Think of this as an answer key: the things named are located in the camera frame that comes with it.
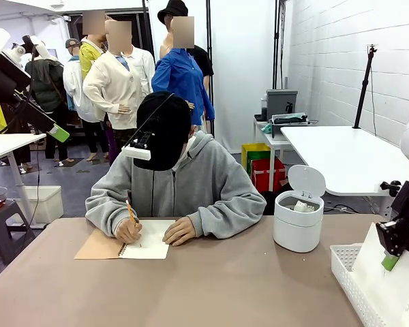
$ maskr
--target white basket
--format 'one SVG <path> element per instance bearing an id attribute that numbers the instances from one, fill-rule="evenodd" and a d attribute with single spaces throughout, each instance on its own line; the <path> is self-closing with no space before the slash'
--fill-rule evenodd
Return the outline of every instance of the white basket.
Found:
<path id="1" fill-rule="evenodd" d="M 386 327 L 390 326 L 376 313 L 366 299 L 364 293 L 359 289 L 349 274 L 362 244 L 352 245 L 332 245 L 331 267 L 338 283 L 346 293 L 348 300 L 352 304 L 357 315 L 366 327 Z"/>
<path id="2" fill-rule="evenodd" d="M 63 216 L 63 205 L 60 186 L 25 186 L 27 198 L 31 210 L 35 210 L 34 219 L 37 223 L 52 223 L 55 219 Z M 21 199 L 15 199 L 23 213 L 26 215 Z M 27 220 L 31 220 L 31 215 L 26 215 Z M 16 223 L 21 223 L 21 219 L 14 215 L 12 219 Z"/>

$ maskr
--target white trash can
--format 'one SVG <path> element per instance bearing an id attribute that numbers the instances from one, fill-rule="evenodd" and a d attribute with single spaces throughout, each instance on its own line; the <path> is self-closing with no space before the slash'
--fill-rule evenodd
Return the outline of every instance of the white trash can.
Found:
<path id="1" fill-rule="evenodd" d="M 288 180 L 294 191 L 284 192 L 275 199 L 274 241 L 294 252 L 310 252 L 320 242 L 324 211 L 321 196 L 326 191 L 326 181 L 319 171 L 302 165 L 289 169 Z M 298 201 L 313 206 L 314 211 L 293 211 Z"/>
<path id="2" fill-rule="evenodd" d="M 39 195 L 38 206 L 36 207 L 34 220 L 37 223 L 51 223 L 55 219 L 63 216 L 62 195 L 60 186 L 40 186 L 39 191 L 36 186 L 25 186 L 27 198 L 29 199 L 32 212 L 35 210 L 36 202 Z M 21 208 L 21 211 L 26 215 L 27 221 L 30 222 L 32 216 L 28 217 L 22 205 L 21 199 L 15 199 L 16 203 Z M 17 215 L 12 219 L 16 223 L 22 223 Z"/>

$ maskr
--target blue shirt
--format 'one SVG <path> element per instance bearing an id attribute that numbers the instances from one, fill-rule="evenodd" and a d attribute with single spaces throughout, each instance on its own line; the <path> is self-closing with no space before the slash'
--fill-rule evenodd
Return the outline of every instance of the blue shirt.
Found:
<path id="1" fill-rule="evenodd" d="M 206 120 L 215 119 L 215 111 L 203 85 L 203 73 L 185 49 L 172 49 L 156 64 L 151 80 L 154 92 L 168 91 L 195 105 L 191 121 L 202 125 L 201 116 L 206 109 Z"/>
<path id="2" fill-rule="evenodd" d="M 128 72 L 130 72 L 129 65 L 127 64 L 127 61 L 122 56 L 115 56 L 115 58 L 117 58 L 120 64 L 122 64 L 127 69 Z"/>

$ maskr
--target white desk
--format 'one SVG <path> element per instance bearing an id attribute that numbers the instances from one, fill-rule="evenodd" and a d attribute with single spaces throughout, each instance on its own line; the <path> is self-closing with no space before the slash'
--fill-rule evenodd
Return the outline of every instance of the white desk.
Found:
<path id="1" fill-rule="evenodd" d="M 34 134 L 2 134 L 0 135 L 0 158 L 7 156 L 11 165 L 12 174 L 14 175 L 15 186 L 18 190 L 18 194 L 21 198 L 22 205 L 26 212 L 28 221 L 32 218 L 32 210 L 25 190 L 25 185 L 21 180 L 20 171 L 15 162 L 13 150 L 16 150 L 24 145 L 31 144 L 32 142 L 41 140 L 46 137 L 46 134 L 34 135 Z"/>
<path id="2" fill-rule="evenodd" d="M 258 122 L 255 118 L 253 118 L 253 142 L 256 141 L 256 129 L 262 134 L 264 138 L 265 144 L 268 145 L 271 149 L 270 154 L 270 179 L 269 179 L 269 190 L 273 191 L 273 181 L 274 181 L 274 158 L 275 158 L 275 151 L 280 150 L 279 160 L 283 163 L 284 162 L 284 151 L 285 150 L 292 150 L 291 143 L 287 141 L 283 134 L 280 134 L 276 137 L 276 140 L 273 139 L 271 134 L 265 134 L 261 129 L 266 125 L 266 122 Z"/>
<path id="3" fill-rule="evenodd" d="M 409 181 L 409 160 L 398 147 L 349 126 L 284 127 L 301 159 L 326 179 L 336 196 L 389 196 L 379 185 Z"/>

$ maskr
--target beige tabletop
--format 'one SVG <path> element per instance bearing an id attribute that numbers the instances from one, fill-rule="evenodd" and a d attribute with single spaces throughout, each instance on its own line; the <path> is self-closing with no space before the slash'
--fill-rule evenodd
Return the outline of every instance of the beige tabletop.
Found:
<path id="1" fill-rule="evenodd" d="M 330 245 L 363 242 L 375 215 L 326 215 L 319 246 L 293 253 L 273 218 L 165 260 L 73 260 L 93 230 L 54 221 L 0 274 L 0 327 L 362 326 L 331 272 Z"/>

